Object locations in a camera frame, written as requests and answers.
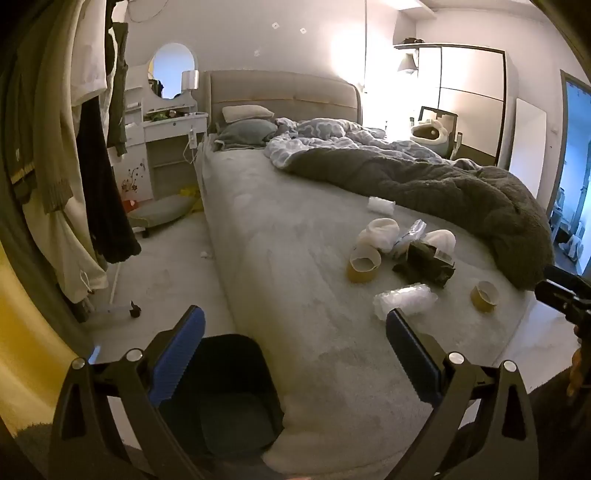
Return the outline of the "clear plastic bubble packaging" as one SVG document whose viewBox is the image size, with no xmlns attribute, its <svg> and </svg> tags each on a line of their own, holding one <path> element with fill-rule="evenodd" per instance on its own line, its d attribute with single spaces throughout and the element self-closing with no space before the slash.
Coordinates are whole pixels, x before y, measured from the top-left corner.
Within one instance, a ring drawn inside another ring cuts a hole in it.
<svg viewBox="0 0 591 480">
<path fill-rule="evenodd" d="M 401 310 L 405 315 L 416 315 L 432 308 L 438 299 L 428 285 L 417 283 L 376 295 L 373 300 L 374 314 L 382 321 L 394 309 Z"/>
</svg>

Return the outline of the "tan tape roll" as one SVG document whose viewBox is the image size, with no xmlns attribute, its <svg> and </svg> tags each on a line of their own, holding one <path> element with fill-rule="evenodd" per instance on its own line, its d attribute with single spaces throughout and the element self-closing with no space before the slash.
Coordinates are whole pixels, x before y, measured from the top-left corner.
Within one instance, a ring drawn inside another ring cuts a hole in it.
<svg viewBox="0 0 591 480">
<path fill-rule="evenodd" d="M 376 278 L 381 265 L 379 250 L 367 244 L 356 245 L 349 256 L 346 275 L 352 283 L 367 283 Z"/>
<path fill-rule="evenodd" d="M 499 291 L 489 281 L 480 281 L 472 289 L 470 299 L 473 306 L 480 312 L 490 313 L 499 302 Z"/>
</svg>

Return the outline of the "white tissue wad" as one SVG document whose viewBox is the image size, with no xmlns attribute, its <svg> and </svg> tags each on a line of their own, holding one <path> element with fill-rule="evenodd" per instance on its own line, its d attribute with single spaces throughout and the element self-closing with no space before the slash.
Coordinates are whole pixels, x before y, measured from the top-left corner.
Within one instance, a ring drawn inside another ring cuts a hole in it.
<svg viewBox="0 0 591 480">
<path fill-rule="evenodd" d="M 447 229 L 435 230 L 423 237 L 423 242 L 435 247 L 446 255 L 453 256 L 456 247 L 456 236 Z"/>
<path fill-rule="evenodd" d="M 356 237 L 356 244 L 369 245 L 387 254 L 393 250 L 394 243 L 397 242 L 399 237 L 400 226 L 396 220 L 392 218 L 377 218 L 360 232 L 358 237 Z"/>
</svg>

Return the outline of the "small white foam piece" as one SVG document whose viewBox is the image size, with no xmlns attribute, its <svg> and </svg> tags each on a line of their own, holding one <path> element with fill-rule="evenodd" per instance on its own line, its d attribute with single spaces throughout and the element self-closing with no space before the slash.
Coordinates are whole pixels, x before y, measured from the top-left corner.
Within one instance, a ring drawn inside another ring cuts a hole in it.
<svg viewBox="0 0 591 480">
<path fill-rule="evenodd" d="M 372 196 L 368 199 L 367 208 L 371 212 L 385 217 L 392 217 L 394 215 L 394 209 L 396 209 L 396 203 L 394 203 L 394 201 Z"/>
</svg>

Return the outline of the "clear crushed plastic bottle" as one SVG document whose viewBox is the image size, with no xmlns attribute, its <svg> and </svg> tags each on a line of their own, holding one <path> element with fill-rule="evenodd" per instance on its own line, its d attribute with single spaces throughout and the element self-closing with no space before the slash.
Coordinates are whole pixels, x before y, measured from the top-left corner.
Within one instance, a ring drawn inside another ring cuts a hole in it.
<svg viewBox="0 0 591 480">
<path fill-rule="evenodd" d="M 409 248 L 410 244 L 414 241 L 420 240 L 427 228 L 427 223 L 422 219 L 417 220 L 411 228 L 405 233 L 401 234 L 400 238 L 394 242 L 393 250 L 391 253 L 394 257 L 403 255 Z"/>
</svg>

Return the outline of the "black trash bin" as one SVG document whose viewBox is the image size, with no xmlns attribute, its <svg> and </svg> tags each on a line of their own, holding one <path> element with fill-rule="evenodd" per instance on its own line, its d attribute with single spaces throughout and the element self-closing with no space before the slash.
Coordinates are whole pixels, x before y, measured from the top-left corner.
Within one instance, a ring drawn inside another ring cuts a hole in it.
<svg viewBox="0 0 591 480">
<path fill-rule="evenodd" d="M 263 352 L 239 334 L 202 339 L 158 410 L 196 462 L 254 459 L 283 432 L 283 410 Z"/>
</svg>

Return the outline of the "white clothes rack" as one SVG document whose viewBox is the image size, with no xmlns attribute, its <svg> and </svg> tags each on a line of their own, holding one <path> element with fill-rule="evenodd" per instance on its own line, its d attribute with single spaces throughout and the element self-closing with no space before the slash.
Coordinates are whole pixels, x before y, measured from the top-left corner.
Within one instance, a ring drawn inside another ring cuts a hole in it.
<svg viewBox="0 0 591 480">
<path fill-rule="evenodd" d="M 128 294 L 121 294 L 125 262 L 107 268 L 107 287 L 88 296 L 89 321 L 134 320 L 141 308 Z"/>
</svg>

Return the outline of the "dark grey fluffy blanket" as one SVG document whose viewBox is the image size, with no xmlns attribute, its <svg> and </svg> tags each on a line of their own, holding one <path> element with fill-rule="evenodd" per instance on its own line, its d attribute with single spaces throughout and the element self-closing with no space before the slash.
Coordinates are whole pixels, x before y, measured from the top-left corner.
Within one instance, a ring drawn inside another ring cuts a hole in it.
<svg viewBox="0 0 591 480">
<path fill-rule="evenodd" d="M 532 291 L 554 264 L 545 211 L 506 170 L 328 148 L 294 153 L 280 169 L 461 227 L 489 247 L 498 269 L 518 289 Z"/>
</svg>

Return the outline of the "black hanging garment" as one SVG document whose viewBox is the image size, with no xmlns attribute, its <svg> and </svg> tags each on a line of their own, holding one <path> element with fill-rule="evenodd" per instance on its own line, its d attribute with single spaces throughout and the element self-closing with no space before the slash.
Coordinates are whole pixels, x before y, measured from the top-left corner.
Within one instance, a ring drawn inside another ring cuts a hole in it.
<svg viewBox="0 0 591 480">
<path fill-rule="evenodd" d="M 117 189 L 97 97 L 81 105 L 76 146 L 92 245 L 106 262 L 124 262 L 138 255 L 141 246 Z"/>
</svg>

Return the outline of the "grey cushioned rolling stool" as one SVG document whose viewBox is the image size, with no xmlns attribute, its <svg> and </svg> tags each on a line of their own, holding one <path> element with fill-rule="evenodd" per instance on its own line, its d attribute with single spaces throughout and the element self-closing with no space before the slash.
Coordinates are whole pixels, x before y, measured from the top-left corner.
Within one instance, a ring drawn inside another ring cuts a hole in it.
<svg viewBox="0 0 591 480">
<path fill-rule="evenodd" d="M 132 228 L 148 238 L 153 229 L 176 221 L 191 211 L 197 200 L 192 196 L 171 195 L 144 204 L 127 214 Z"/>
</svg>

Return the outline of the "grey bed mattress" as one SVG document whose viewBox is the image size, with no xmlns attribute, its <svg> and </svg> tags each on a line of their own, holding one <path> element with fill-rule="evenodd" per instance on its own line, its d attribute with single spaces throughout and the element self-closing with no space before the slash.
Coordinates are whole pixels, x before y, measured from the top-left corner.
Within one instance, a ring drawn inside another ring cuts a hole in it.
<svg viewBox="0 0 591 480">
<path fill-rule="evenodd" d="M 235 325 L 263 349 L 283 408 L 283 433 L 263 457 L 276 472 L 314 479 L 382 479 L 426 421 L 374 314 L 374 297 L 403 287 L 386 260 L 373 281 L 352 283 L 346 264 L 373 219 L 370 197 L 273 166 L 263 148 L 220 150 L 209 136 L 197 176 L 219 278 Z M 532 291 L 516 288 L 489 247 L 446 220 L 396 204 L 456 236 L 456 271 L 414 322 L 447 350 L 494 362 L 521 323 Z M 472 304 L 480 281 L 499 291 L 494 311 Z"/>
</svg>

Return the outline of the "white leaning board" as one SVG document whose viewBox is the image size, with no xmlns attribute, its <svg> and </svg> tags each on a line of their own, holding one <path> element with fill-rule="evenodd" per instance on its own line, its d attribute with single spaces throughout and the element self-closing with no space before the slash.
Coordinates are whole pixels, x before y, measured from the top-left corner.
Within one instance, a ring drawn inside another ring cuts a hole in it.
<svg viewBox="0 0 591 480">
<path fill-rule="evenodd" d="M 518 98 L 509 171 L 538 196 L 546 149 L 547 114 Z"/>
</svg>

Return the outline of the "white power strip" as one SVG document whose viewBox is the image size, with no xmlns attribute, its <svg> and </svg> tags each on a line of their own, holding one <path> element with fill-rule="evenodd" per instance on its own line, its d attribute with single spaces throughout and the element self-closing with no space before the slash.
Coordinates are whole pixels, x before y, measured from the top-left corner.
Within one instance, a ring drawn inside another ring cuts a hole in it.
<svg viewBox="0 0 591 480">
<path fill-rule="evenodd" d="M 190 150 L 197 150 L 197 135 L 193 129 L 188 132 L 188 145 Z"/>
</svg>

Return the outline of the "grey-green pillow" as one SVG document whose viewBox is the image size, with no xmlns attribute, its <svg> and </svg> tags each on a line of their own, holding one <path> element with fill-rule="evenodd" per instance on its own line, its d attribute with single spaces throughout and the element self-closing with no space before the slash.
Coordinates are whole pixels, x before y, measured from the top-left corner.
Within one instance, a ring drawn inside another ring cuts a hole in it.
<svg viewBox="0 0 591 480">
<path fill-rule="evenodd" d="M 220 150 L 263 148 L 276 132 L 276 124 L 266 119 L 240 120 L 226 125 L 214 144 Z"/>
</svg>

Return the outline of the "dark green hanging garment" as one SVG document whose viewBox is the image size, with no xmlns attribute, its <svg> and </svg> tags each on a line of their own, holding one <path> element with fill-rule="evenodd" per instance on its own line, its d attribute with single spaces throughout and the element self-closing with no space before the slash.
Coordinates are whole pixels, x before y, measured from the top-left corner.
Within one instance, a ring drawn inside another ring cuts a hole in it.
<svg viewBox="0 0 591 480">
<path fill-rule="evenodd" d="M 128 65 L 125 60 L 128 24 L 113 23 L 114 39 L 117 46 L 117 58 L 114 63 L 114 79 L 111 101 L 109 105 L 109 124 L 106 146 L 114 148 L 118 157 L 127 153 L 125 132 L 125 84 Z"/>
</svg>

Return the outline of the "white cat bed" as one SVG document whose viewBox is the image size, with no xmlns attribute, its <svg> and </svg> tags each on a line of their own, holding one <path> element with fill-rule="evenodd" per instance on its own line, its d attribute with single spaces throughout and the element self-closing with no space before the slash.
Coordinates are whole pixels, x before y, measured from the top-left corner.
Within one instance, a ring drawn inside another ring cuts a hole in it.
<svg viewBox="0 0 591 480">
<path fill-rule="evenodd" d="M 448 155 L 449 132 L 437 119 L 427 119 L 412 126 L 410 139 L 442 157 Z"/>
</svg>

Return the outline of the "blue white patterned duvet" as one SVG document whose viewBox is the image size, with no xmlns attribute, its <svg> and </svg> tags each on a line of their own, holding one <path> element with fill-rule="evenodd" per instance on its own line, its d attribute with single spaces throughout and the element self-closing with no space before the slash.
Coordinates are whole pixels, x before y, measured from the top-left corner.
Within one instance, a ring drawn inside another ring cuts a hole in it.
<svg viewBox="0 0 591 480">
<path fill-rule="evenodd" d="M 388 142 L 383 131 L 345 119 L 315 118 L 296 122 L 280 117 L 276 119 L 276 125 L 276 135 L 267 141 L 263 154 L 279 169 L 287 168 L 292 155 L 318 148 L 365 150 L 398 160 L 426 161 L 468 171 L 481 169 L 471 159 L 445 159 L 412 140 Z"/>
</svg>

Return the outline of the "cream pillow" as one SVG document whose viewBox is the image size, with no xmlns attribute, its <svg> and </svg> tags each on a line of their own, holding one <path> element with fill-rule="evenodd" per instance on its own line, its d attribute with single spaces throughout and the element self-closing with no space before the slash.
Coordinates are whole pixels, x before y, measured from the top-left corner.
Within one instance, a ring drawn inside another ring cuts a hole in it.
<svg viewBox="0 0 591 480">
<path fill-rule="evenodd" d="M 260 105 L 232 105 L 221 109 L 223 120 L 226 124 L 250 119 L 273 119 L 274 113 Z"/>
</svg>

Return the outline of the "white vanity dresser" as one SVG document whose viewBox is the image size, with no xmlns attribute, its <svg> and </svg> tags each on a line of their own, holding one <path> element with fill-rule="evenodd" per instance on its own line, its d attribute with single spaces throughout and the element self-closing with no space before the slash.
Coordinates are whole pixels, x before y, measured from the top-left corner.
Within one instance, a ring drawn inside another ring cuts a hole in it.
<svg viewBox="0 0 591 480">
<path fill-rule="evenodd" d="M 208 115 L 198 110 L 195 91 L 162 99 L 148 85 L 146 65 L 128 70 L 124 95 L 127 153 L 116 158 L 113 166 L 122 200 L 148 202 L 197 186 L 197 150 L 189 149 L 188 132 L 194 130 L 198 147 L 207 132 Z"/>
</svg>

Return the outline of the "white table lamp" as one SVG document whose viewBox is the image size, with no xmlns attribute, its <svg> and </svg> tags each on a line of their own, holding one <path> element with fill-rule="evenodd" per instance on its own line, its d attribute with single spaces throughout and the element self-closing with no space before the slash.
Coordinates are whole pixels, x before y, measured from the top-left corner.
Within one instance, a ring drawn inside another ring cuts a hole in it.
<svg viewBox="0 0 591 480">
<path fill-rule="evenodd" d="M 181 92 L 192 92 L 198 89 L 199 86 L 199 71 L 185 70 L 181 74 Z"/>
</svg>

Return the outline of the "beige hanging coat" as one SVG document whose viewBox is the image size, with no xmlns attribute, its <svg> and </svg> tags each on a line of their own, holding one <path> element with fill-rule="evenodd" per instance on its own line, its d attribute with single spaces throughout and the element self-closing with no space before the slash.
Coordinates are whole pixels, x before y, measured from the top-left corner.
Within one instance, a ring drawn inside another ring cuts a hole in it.
<svg viewBox="0 0 591 480">
<path fill-rule="evenodd" d="M 27 226 L 72 303 L 106 287 L 88 227 L 76 135 L 82 106 L 108 89 L 106 4 L 55 1 L 13 57 L 5 158 Z"/>
</svg>

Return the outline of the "grey upholstered headboard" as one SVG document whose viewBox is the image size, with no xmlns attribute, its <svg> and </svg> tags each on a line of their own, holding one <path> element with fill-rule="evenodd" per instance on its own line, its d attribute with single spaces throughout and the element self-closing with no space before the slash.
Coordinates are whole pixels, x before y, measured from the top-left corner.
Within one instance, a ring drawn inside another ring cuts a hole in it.
<svg viewBox="0 0 591 480">
<path fill-rule="evenodd" d="M 337 78 L 264 70 L 214 70 L 200 75 L 200 110 L 214 129 L 223 120 L 222 109 L 260 105 L 277 117 L 301 121 L 314 118 L 346 119 L 361 124 L 361 95 L 352 84 Z"/>
</svg>

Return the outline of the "oval vanity mirror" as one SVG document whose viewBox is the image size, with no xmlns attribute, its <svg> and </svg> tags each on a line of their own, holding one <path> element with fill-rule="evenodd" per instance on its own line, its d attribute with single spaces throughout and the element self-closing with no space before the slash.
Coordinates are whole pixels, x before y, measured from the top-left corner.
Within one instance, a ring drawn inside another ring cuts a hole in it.
<svg viewBox="0 0 591 480">
<path fill-rule="evenodd" d="M 173 99 L 181 94 L 182 74 L 195 67 L 190 49 L 180 43 L 160 47 L 148 63 L 147 78 L 151 91 L 162 99 Z"/>
</svg>

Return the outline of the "black chair frame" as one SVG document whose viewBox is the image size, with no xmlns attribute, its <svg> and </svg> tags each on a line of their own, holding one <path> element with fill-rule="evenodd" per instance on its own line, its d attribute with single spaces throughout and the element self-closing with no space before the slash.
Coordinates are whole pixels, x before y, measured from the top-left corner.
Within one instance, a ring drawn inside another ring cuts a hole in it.
<svg viewBox="0 0 591 480">
<path fill-rule="evenodd" d="M 459 131 L 459 115 L 435 107 L 422 106 L 419 122 L 425 127 L 430 126 L 429 147 L 440 156 L 449 160 L 459 157 L 463 144 L 463 133 Z"/>
</svg>

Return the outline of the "grey door frame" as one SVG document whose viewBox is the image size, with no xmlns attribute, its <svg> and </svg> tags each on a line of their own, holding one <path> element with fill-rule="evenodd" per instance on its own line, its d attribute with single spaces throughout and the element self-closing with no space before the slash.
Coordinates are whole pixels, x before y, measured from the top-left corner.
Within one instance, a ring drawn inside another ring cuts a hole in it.
<svg viewBox="0 0 591 480">
<path fill-rule="evenodd" d="M 560 129 L 560 150 L 558 156 L 558 165 L 556 168 L 556 174 L 553 184 L 553 189 L 551 192 L 551 196 L 549 198 L 548 206 L 546 213 L 548 216 L 551 215 L 553 210 L 554 202 L 558 195 L 558 190 L 560 186 L 560 180 L 563 173 L 564 162 L 565 162 L 565 152 L 567 146 L 567 134 L 568 134 L 568 95 L 567 95 L 567 84 L 572 83 L 576 87 L 586 91 L 587 93 L 590 92 L 590 85 L 574 75 L 567 73 L 564 70 L 560 70 L 560 81 L 561 81 L 561 88 L 562 88 L 562 117 L 561 117 L 561 129 Z"/>
</svg>

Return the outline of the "large wardrobe with black frame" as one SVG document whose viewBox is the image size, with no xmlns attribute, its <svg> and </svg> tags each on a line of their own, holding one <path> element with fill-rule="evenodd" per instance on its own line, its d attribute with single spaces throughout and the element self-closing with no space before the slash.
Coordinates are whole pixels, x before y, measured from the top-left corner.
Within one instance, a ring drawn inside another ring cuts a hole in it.
<svg viewBox="0 0 591 480">
<path fill-rule="evenodd" d="M 450 43 L 406 43 L 394 47 L 398 67 L 389 110 L 391 136 L 436 119 L 448 130 L 457 154 L 485 165 L 502 163 L 513 105 L 509 60 L 502 50 Z"/>
</svg>

